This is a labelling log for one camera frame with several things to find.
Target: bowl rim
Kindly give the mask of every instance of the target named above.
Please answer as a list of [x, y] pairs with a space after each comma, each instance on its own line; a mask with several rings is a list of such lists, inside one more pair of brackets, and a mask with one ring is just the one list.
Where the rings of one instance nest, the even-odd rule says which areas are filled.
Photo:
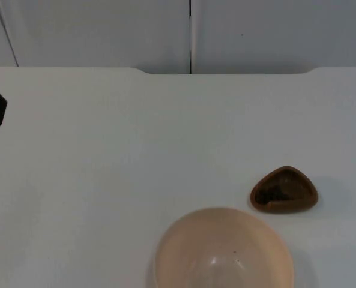
[[157, 281], [156, 260], [157, 260], [157, 255], [158, 255], [158, 252], [160, 250], [161, 244], [163, 242], [164, 237], [167, 235], [167, 232], [170, 231], [170, 229], [173, 228], [173, 226], [177, 222], [183, 220], [184, 218], [187, 218], [187, 217], [189, 217], [189, 216], [191, 216], [191, 215], [193, 215], [195, 213], [204, 212], [204, 211], [208, 211], [208, 210], [230, 210], [230, 211], [233, 211], [233, 212], [242, 213], [245, 216], [248, 216], [250, 218], [253, 218], [255, 221], [260, 222], [265, 228], [267, 228], [274, 235], [274, 237], [277, 238], [277, 240], [279, 241], [279, 243], [283, 247], [283, 251], [285, 252], [285, 257], [287, 258], [287, 260], [288, 260], [288, 262], [290, 264], [291, 288], [294, 288], [294, 285], [295, 285], [294, 260], [292, 259], [290, 250], [289, 250], [288, 246], [286, 245], [286, 242], [282, 239], [282, 237], [280, 237], [280, 235], [273, 228], [271, 228], [265, 221], [259, 219], [258, 217], [254, 216], [254, 215], [252, 215], [252, 214], [250, 214], [248, 212], [245, 212], [245, 211], [242, 211], [240, 209], [237, 209], [237, 208], [222, 207], [222, 206], [219, 206], [219, 207], [218, 206], [214, 206], [214, 207], [207, 207], [207, 208], [201, 208], [201, 209], [194, 210], [192, 212], [184, 214], [182, 217], [178, 218], [177, 220], [175, 220], [173, 223], [171, 223], [168, 226], [168, 228], [164, 231], [164, 233], [162, 234], [162, 236], [159, 239], [159, 242], [158, 242], [158, 244], [156, 246], [156, 250], [155, 250], [155, 253], [154, 253], [154, 257], [152, 259], [152, 277], [153, 277], [153, 280], [154, 280], [155, 288], [163, 288], [163, 287], [159, 287], [159, 284], [158, 284], [158, 281]]

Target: bowl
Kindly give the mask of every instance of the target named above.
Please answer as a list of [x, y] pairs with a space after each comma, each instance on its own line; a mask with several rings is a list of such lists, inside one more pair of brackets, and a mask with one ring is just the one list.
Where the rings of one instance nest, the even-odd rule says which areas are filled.
[[173, 223], [154, 259], [158, 288], [293, 288], [294, 266], [263, 221], [230, 208], [207, 208]]

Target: white table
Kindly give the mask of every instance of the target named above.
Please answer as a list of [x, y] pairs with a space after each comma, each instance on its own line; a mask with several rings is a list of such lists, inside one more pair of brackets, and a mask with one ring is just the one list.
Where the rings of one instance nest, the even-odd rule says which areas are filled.
[[[207, 206], [273, 227], [296, 288], [356, 287], [356, 68], [0, 68], [0, 93], [0, 288], [151, 288], [161, 234]], [[282, 165], [309, 176], [319, 203], [254, 211], [250, 190]]]

